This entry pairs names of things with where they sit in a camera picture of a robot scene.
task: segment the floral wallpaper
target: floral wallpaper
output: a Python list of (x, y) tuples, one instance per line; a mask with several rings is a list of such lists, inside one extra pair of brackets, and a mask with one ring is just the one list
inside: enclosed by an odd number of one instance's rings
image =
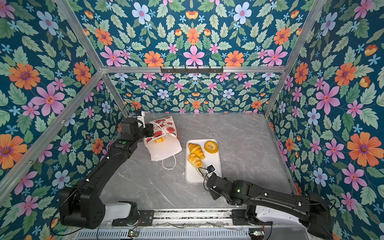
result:
[(58, 191), (75, 185), (106, 155), (119, 130), (119, 112), (100, 81), (3, 203), (0, 239), (61, 239), (48, 228), (66, 229), (55, 214)]
[(2, 178), (95, 69), (52, 1), (1, 0), (0, 38)]
[(384, 239), (383, 7), (326, 4), (268, 116), (298, 192), (334, 204), (335, 240)]

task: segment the pink flower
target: pink flower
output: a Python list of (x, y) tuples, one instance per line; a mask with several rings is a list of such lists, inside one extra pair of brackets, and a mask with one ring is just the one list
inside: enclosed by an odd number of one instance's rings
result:
[(31, 119), (35, 118), (35, 115), (40, 115), (40, 112), (37, 111), (39, 109), (39, 106), (34, 106), (31, 102), (28, 103), (28, 106), (24, 105), (22, 106), (22, 109), (25, 111), (23, 112), (24, 116), (29, 115)]
[(140, 81), (140, 82), (139, 82), (139, 87), (145, 90), (145, 89), (147, 89), (148, 85), (147, 85), (146, 82), (142, 82), (142, 81)]
[(171, 79), (175, 79), (175, 76), (172, 75), (172, 73), (160, 73), (161, 80), (167, 80), (167, 82), (170, 83)]
[(228, 80), (230, 73), (222, 73), (220, 75), (216, 76), (216, 79), (220, 79), (220, 82), (222, 83), (224, 80)]
[(176, 51), (178, 51), (179, 49), (176, 47), (176, 44), (169, 44), (169, 46), (167, 47), (168, 50), (169, 50), (169, 53), (174, 53), (176, 54)]
[(163, 0), (163, 4), (164, 4), (165, 6), (167, 5), (168, 2), (172, 3), (173, 0)]
[(293, 87), (293, 77), (288, 77), (287, 80), (285, 80), (285, 90), (287, 90), (288, 92), (291, 90), (291, 87)]
[(52, 111), (56, 114), (59, 114), (64, 109), (64, 105), (59, 102), (59, 100), (63, 100), (65, 95), (64, 93), (55, 94), (55, 87), (53, 84), (48, 84), (48, 92), (46, 92), (41, 87), (37, 87), (36, 90), (42, 96), (42, 98), (34, 97), (32, 98), (31, 103), (39, 106), (44, 104), (41, 109), (41, 113), (43, 114), (43, 116), (47, 116), (48, 114), (50, 114), (51, 108)]
[(347, 195), (342, 193), (341, 197), (344, 198), (343, 200), (341, 200), (341, 203), (344, 204), (344, 205), (347, 205), (348, 211), (351, 211), (351, 209), (353, 209), (354, 211), (358, 210), (358, 208), (355, 206), (355, 204), (358, 201), (356, 199), (354, 199), (354, 198), (351, 199), (351, 194), (349, 192), (347, 192)]
[(55, 87), (55, 90), (59, 90), (59, 89), (60, 89), (60, 91), (63, 91), (64, 88), (67, 86), (67, 85), (65, 85), (65, 84), (63, 83), (63, 79), (62, 79), (62, 78), (60, 78), (60, 79), (55, 78), (55, 81), (52, 82), (52, 84), (56, 86), (56, 87)]
[(144, 79), (147, 79), (152, 82), (152, 79), (156, 79), (155, 77), (155, 74), (154, 73), (143, 73), (144, 74)]
[(289, 168), (292, 170), (292, 172), (296, 172), (296, 166), (294, 163), (291, 163), (291, 166)]
[(11, 13), (15, 9), (12, 6), (6, 4), (6, 0), (0, 0), (0, 17), (5, 18), (6, 16), (8, 16), (12, 19), (15, 19), (15, 16)]
[(189, 58), (187, 61), (186, 61), (186, 65), (189, 66), (189, 65), (192, 65), (193, 63), (193, 66), (196, 66), (197, 65), (203, 65), (203, 61), (200, 59), (202, 57), (204, 57), (204, 53), (203, 52), (197, 52), (197, 47), (195, 45), (192, 45), (191, 47), (191, 53), (183, 53), (184, 57), (186, 58)]
[(355, 191), (359, 190), (359, 184), (363, 187), (368, 186), (364, 179), (360, 178), (364, 175), (364, 170), (358, 169), (355, 172), (355, 167), (351, 163), (348, 165), (348, 169), (349, 171), (345, 168), (341, 170), (344, 175), (348, 176), (344, 178), (344, 183), (350, 184), (352, 182), (352, 187)]
[(313, 139), (312, 143), (310, 143), (310, 146), (312, 147), (311, 152), (315, 152), (316, 154), (318, 154), (319, 150), (321, 150), (321, 147), (319, 145), (320, 145), (320, 142), (316, 142)]
[(300, 101), (300, 97), (302, 95), (303, 95), (303, 93), (301, 93), (301, 87), (299, 87), (299, 88), (295, 87), (295, 91), (292, 93), (293, 101), (299, 102)]
[(69, 144), (68, 141), (65, 141), (65, 142), (61, 142), (60, 143), (60, 146), (59, 147), (59, 151), (61, 151), (61, 154), (64, 155), (65, 152), (70, 152), (70, 147), (72, 146), (72, 144)]
[(262, 49), (260, 52), (257, 53), (257, 58), (261, 58), (261, 59), (264, 59), (264, 57), (266, 57), (268, 55), (267, 53), (268, 51)]
[(367, 11), (371, 10), (374, 6), (375, 3), (373, 3), (372, 0), (361, 0), (361, 6), (356, 7), (354, 10), (354, 12), (357, 13), (355, 16), (355, 20), (359, 17), (365, 18), (365, 16), (367, 15)]
[(104, 50), (106, 51), (105, 52), (101, 52), (100, 55), (104, 58), (107, 58), (107, 65), (108, 66), (112, 66), (113, 64), (115, 64), (116, 67), (120, 67), (120, 63), (126, 63), (126, 61), (122, 58), (119, 58), (120, 57), (120, 51), (119, 50), (114, 50), (113, 53), (112, 53), (112, 50), (105, 46), (104, 47)]
[(323, 85), (325, 84), (324, 78), (317, 79), (317, 83), (314, 85), (316, 90), (318, 91), (319, 89), (323, 89)]
[(317, 103), (316, 109), (322, 109), (324, 107), (324, 112), (325, 114), (329, 114), (331, 111), (331, 106), (339, 106), (340, 101), (338, 98), (333, 98), (338, 92), (339, 92), (339, 86), (333, 87), (331, 91), (329, 91), (329, 84), (326, 83), (324, 84), (323, 92), (324, 93), (316, 93), (316, 98), (321, 100), (320, 102)]
[(45, 157), (52, 157), (52, 152), (49, 151), (53, 148), (53, 144), (48, 144), (44, 152), (39, 156), (39, 162), (43, 162)]
[(211, 3), (215, 2), (216, 5), (219, 5), (220, 0), (209, 0)]
[(220, 47), (217, 45), (217, 43), (215, 43), (215, 45), (211, 44), (211, 48), (209, 50), (212, 51), (212, 54), (214, 54), (214, 53), (218, 53), (219, 49)]
[(124, 57), (125, 60), (131, 59), (131, 53), (127, 52), (127, 50), (120, 50), (120, 57)]
[(25, 175), (21, 181), (17, 184), (15, 188), (15, 194), (18, 195), (19, 193), (22, 192), (24, 186), (25, 187), (33, 187), (33, 181), (30, 180), (31, 178), (34, 178), (36, 176), (37, 172), (33, 171)]
[(251, 88), (251, 87), (252, 87), (251, 80), (249, 80), (248, 82), (245, 81), (243, 87), (245, 87), (245, 89), (247, 89), (247, 88)]
[(276, 48), (276, 51), (273, 51), (272, 49), (268, 50), (268, 56), (269, 58), (265, 58), (263, 60), (263, 63), (269, 63), (268, 66), (274, 66), (283, 64), (283, 61), (280, 58), (285, 57), (288, 52), (281, 52), (283, 50), (283, 45), (280, 45)]
[(32, 209), (35, 209), (39, 206), (37, 203), (35, 203), (38, 199), (39, 199), (39, 197), (34, 197), (32, 199), (31, 195), (28, 195), (25, 198), (25, 202), (21, 202), (21, 203), (17, 204), (17, 206), (20, 209), (19, 214), (17, 216), (20, 217), (24, 213), (26, 216), (29, 216), (32, 212)]
[(238, 78), (241, 81), (243, 78), (247, 78), (246, 73), (235, 73), (235, 78)]
[(97, 83), (97, 85), (96, 85), (96, 90), (99, 92), (100, 90), (103, 90), (104, 88), (103, 88), (103, 81), (102, 80), (100, 80), (98, 83)]
[(292, 109), (292, 116), (294, 116), (295, 118), (299, 115), (299, 108), (297, 108), (296, 106)]
[(180, 81), (175, 83), (175, 89), (177, 89), (177, 90), (184, 89), (183, 86), (184, 86), (184, 84), (182, 84)]
[(280, 147), (280, 152), (281, 152), (281, 155), (283, 156), (284, 161), (288, 162), (288, 158), (286, 156), (288, 150), (285, 149), (282, 144), (278, 144), (278, 146)]
[(208, 86), (208, 89), (210, 90), (217, 88), (216, 83), (213, 83), (212, 81), (208, 83), (207, 86)]
[(87, 115), (89, 118), (93, 117), (95, 114), (93, 113), (95, 110), (92, 109), (91, 107), (85, 108), (85, 115)]
[(340, 159), (344, 159), (344, 154), (340, 152), (344, 149), (344, 145), (341, 143), (336, 145), (336, 139), (332, 139), (331, 143), (332, 145), (329, 142), (325, 143), (325, 146), (329, 149), (325, 154), (327, 156), (332, 155), (333, 162), (337, 162), (337, 157), (339, 157)]
[(358, 101), (355, 100), (353, 101), (353, 105), (352, 104), (348, 104), (347, 107), (349, 108), (349, 110), (347, 111), (348, 114), (352, 114), (352, 117), (355, 118), (356, 117), (356, 113), (357, 114), (362, 114), (362, 111), (360, 110), (362, 107), (363, 107), (364, 104), (360, 103), (358, 104)]

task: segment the orange flower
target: orange flower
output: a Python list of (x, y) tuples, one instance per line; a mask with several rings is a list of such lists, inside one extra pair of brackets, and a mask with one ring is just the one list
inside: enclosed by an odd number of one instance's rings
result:
[(362, 86), (363, 88), (369, 87), (370, 84), (371, 84), (371, 80), (369, 79), (368, 76), (365, 76), (360, 80), (360, 86)]
[(137, 101), (132, 101), (131, 102), (131, 106), (136, 108), (136, 109), (140, 109), (141, 108), (141, 103), (138, 103)]
[(301, 190), (301, 187), (299, 187), (299, 184), (297, 182), (295, 182), (295, 187), (299, 195), (302, 195), (303, 191)]
[(85, 13), (85, 15), (89, 18), (89, 19), (93, 19), (93, 13), (91, 13), (90, 11), (85, 11), (84, 12)]
[(176, 29), (175, 35), (176, 36), (181, 36), (181, 29)]
[(199, 15), (199, 12), (197, 11), (186, 11), (185, 15), (187, 16), (187, 19), (197, 19), (197, 16)]
[(18, 162), (23, 156), (21, 153), (26, 152), (26, 144), (22, 144), (24, 139), (15, 136), (12, 139), (11, 134), (0, 135), (0, 164), (2, 169), (13, 167), (13, 162)]
[(358, 164), (366, 167), (367, 162), (371, 167), (379, 164), (377, 159), (384, 158), (384, 150), (381, 148), (377, 148), (381, 146), (381, 142), (377, 137), (371, 138), (371, 135), (367, 132), (361, 132), (360, 137), (355, 133), (352, 135), (352, 142), (348, 142), (347, 148), (351, 150), (349, 152), (349, 156), (352, 160), (358, 160)]
[(40, 78), (37, 77), (40, 75), (39, 72), (28, 63), (26, 65), (18, 63), (17, 68), (12, 67), (9, 72), (12, 73), (9, 78), (12, 82), (16, 82), (15, 85), (19, 88), (24, 87), (26, 90), (30, 90), (40, 82)]
[(277, 31), (276, 36), (273, 38), (275, 41), (275, 44), (283, 45), (286, 41), (288, 41), (288, 38), (291, 36), (291, 29), (289, 28), (282, 28), (280, 31)]
[(254, 101), (253, 103), (252, 103), (252, 108), (259, 108), (259, 107), (261, 107), (262, 106), (262, 102), (261, 101)]
[(302, 84), (307, 79), (307, 74), (309, 73), (308, 64), (301, 63), (300, 66), (297, 67), (295, 73), (295, 82), (298, 84)]
[(192, 107), (194, 107), (194, 108), (196, 108), (196, 109), (198, 109), (200, 106), (201, 106), (201, 103), (200, 103), (199, 101), (194, 101), (194, 102), (192, 103)]
[(200, 34), (197, 32), (195, 28), (191, 28), (189, 30), (189, 33), (187, 33), (187, 38), (188, 38), (187, 41), (192, 45), (196, 45), (196, 43), (200, 41), (199, 37), (200, 37)]
[(288, 151), (292, 151), (295, 144), (293, 143), (292, 139), (287, 138), (287, 140), (285, 141), (285, 146), (287, 147)]
[(228, 53), (228, 57), (225, 58), (227, 67), (240, 67), (241, 63), (244, 62), (243, 53), (239, 53), (239, 51), (233, 51), (233, 53)]
[(299, 10), (295, 10), (295, 11), (293, 11), (292, 13), (291, 13), (291, 18), (295, 18), (295, 17), (297, 17), (297, 15), (299, 15)]
[(212, 34), (212, 33), (211, 33), (211, 30), (209, 30), (209, 29), (207, 29), (207, 28), (204, 30), (204, 35), (205, 35), (205, 36), (209, 36), (209, 35), (211, 35), (211, 34)]
[(337, 82), (337, 85), (342, 86), (347, 86), (349, 84), (349, 81), (352, 81), (355, 78), (355, 72), (356, 72), (356, 67), (353, 66), (353, 63), (348, 63), (347, 65), (344, 63), (341, 65), (340, 69), (337, 69), (336, 71), (336, 77), (335, 77), (335, 82)]
[(76, 68), (73, 69), (73, 73), (76, 74), (77, 81), (85, 85), (91, 78), (88, 66), (86, 66), (83, 62), (75, 63), (74, 66)]
[(148, 64), (148, 67), (162, 67), (164, 66), (164, 59), (161, 58), (159, 53), (155, 53), (154, 51), (149, 51), (144, 55), (144, 62)]
[(376, 45), (369, 45), (365, 49), (364, 53), (365, 53), (366, 56), (370, 56), (370, 55), (374, 54), (378, 49), (379, 48)]
[(104, 31), (103, 28), (96, 28), (95, 36), (98, 38), (99, 42), (103, 43), (104, 45), (112, 45), (112, 37), (111, 34), (108, 31)]
[(93, 149), (92, 151), (95, 153), (95, 154), (99, 154), (101, 153), (101, 150), (103, 149), (104, 147), (104, 141), (99, 138), (99, 139), (96, 139), (95, 140), (95, 143), (92, 145)]

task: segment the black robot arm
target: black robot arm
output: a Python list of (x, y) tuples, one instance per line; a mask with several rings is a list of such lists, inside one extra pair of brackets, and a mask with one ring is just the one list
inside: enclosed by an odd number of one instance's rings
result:
[(121, 122), (121, 136), (110, 146), (107, 155), (73, 187), (59, 193), (60, 222), (63, 225), (95, 229), (105, 215), (99, 196), (108, 180), (145, 137), (153, 137), (153, 125), (140, 121), (141, 111)]

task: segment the green leaf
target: green leaf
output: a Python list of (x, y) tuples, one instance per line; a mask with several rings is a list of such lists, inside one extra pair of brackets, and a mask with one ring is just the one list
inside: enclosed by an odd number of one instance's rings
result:
[(360, 193), (362, 205), (372, 205), (377, 198), (375, 191), (370, 187), (363, 187)]

